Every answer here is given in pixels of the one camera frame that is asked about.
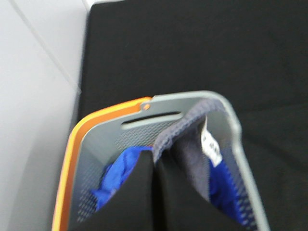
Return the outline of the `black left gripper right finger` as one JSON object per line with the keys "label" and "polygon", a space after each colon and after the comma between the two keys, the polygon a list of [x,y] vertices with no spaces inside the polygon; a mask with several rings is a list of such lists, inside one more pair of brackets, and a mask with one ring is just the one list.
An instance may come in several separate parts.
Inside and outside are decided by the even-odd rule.
{"label": "black left gripper right finger", "polygon": [[243,226],[206,201],[169,154],[155,166],[156,231],[242,231]]}

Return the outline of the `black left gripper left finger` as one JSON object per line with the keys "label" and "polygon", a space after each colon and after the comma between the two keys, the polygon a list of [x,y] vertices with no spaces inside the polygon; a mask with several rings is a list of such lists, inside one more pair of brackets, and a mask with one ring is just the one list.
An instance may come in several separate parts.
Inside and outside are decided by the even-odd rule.
{"label": "black left gripper left finger", "polygon": [[85,222],[87,231],[155,231],[155,170],[151,151],[142,151],[126,181]]}

